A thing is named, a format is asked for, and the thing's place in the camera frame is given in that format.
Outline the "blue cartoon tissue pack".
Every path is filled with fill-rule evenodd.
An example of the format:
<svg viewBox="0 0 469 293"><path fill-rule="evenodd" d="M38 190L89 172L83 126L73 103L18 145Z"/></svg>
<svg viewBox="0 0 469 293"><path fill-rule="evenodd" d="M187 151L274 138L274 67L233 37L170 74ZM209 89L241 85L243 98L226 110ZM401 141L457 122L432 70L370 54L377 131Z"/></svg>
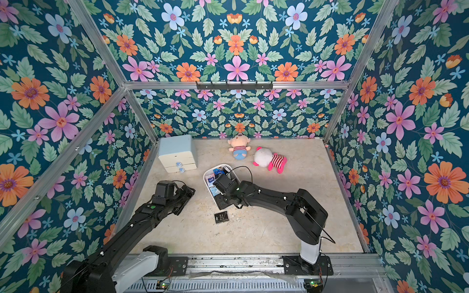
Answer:
<svg viewBox="0 0 469 293"><path fill-rule="evenodd" d="M229 170L226 169L225 167L217 167L217 168L213 169L213 173L214 173L215 178L217 178L221 175L226 175L228 172L229 172Z"/></svg>

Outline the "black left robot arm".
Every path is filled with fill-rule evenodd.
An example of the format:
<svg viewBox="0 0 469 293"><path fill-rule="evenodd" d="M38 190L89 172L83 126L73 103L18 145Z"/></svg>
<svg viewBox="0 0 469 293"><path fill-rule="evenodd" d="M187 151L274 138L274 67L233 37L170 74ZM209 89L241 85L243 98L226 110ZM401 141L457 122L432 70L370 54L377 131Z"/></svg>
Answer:
<svg viewBox="0 0 469 293"><path fill-rule="evenodd" d="M125 266L121 262L138 242L168 215L179 215L195 189L173 181L157 184L151 200L140 206L131 220L102 248L84 261L72 261L64 269L60 293L122 293L155 270L169 268L166 248L149 246Z"/></svg>

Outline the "white plastic storage box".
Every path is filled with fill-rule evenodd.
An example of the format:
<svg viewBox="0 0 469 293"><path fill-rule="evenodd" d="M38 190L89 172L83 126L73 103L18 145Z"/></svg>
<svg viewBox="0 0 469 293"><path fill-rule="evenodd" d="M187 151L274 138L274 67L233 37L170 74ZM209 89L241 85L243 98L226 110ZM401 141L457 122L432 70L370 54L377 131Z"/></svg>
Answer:
<svg viewBox="0 0 469 293"><path fill-rule="evenodd" d="M210 187L209 187L209 186L206 184L206 182L205 182L205 176L207 176L207 175L209 175L209 174L214 174L214 173L213 173L213 169L214 169L214 168L217 168L217 167L225 167L226 169L228 169L229 172L228 172L225 176L226 176L230 181L234 181L234 182L236 182L237 184L240 183L239 178L237 177L236 173L234 173L233 168L232 168L230 165L228 165L228 164L220 164L220 165L218 165L218 166L216 166L216 167L213 167L213 168L207 170L207 171L204 173L204 175L203 175L204 183L205 183L205 185L206 185L206 187L207 187L207 189L208 189L208 191L209 191L210 194L211 194L211 192L210 192ZM215 197L212 196L212 194L211 194L211 196L212 196L212 198L213 198L213 200L214 200L214 202L215 202L215 204L216 204L216 206L218 207L219 210L224 210L224 209L226 209L226 208L228 208L228 207L230 206L230 204L229 204L227 201L225 201L225 199L224 199L224 194L225 194L225 191L224 191L224 190L220 191L220 194L217 195L217 196L215 196Z"/></svg>

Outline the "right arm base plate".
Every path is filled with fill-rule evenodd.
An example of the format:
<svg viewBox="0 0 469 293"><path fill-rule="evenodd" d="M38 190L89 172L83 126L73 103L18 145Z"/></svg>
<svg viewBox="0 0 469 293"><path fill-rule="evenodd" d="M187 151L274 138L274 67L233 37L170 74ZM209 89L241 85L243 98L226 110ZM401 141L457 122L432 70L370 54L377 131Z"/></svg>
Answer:
<svg viewBox="0 0 469 293"><path fill-rule="evenodd" d="M334 274L330 258L323 253L320 253L315 264L306 262L299 255L284 255L282 260L285 275L331 276Z"/></svg>

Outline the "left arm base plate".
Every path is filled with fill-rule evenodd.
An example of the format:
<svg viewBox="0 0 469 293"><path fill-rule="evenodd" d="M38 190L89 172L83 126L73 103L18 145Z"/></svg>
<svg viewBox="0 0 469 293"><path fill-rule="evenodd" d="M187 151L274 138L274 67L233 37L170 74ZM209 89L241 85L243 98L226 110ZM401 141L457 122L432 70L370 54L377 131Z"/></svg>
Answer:
<svg viewBox="0 0 469 293"><path fill-rule="evenodd" d="M182 256L169 256L161 266L158 266L154 271L146 274L146 277L180 277L186 274L188 269L188 257Z"/></svg>

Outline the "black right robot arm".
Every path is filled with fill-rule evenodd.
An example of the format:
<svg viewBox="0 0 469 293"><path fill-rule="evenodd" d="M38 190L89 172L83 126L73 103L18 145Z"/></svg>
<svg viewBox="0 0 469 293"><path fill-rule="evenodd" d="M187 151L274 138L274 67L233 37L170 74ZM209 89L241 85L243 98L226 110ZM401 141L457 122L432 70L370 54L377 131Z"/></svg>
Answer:
<svg viewBox="0 0 469 293"><path fill-rule="evenodd" d="M221 192L222 200L228 205L239 208L255 206L285 216L301 241L301 260L310 265L318 262L329 215L307 190L278 192L250 181L231 179L227 175L219 175L213 186Z"/></svg>

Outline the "pink floral Tempo tissue pack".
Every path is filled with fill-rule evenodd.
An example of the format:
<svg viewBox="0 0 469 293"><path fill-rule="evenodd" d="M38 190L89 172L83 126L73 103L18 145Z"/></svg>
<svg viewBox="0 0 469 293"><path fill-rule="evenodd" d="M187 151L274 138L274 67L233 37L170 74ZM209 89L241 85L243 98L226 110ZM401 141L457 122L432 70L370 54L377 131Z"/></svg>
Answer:
<svg viewBox="0 0 469 293"><path fill-rule="evenodd" d="M216 177L214 174L209 174L205 176L205 182L209 187L213 186L213 183L215 182L215 180L216 180Z"/></svg>

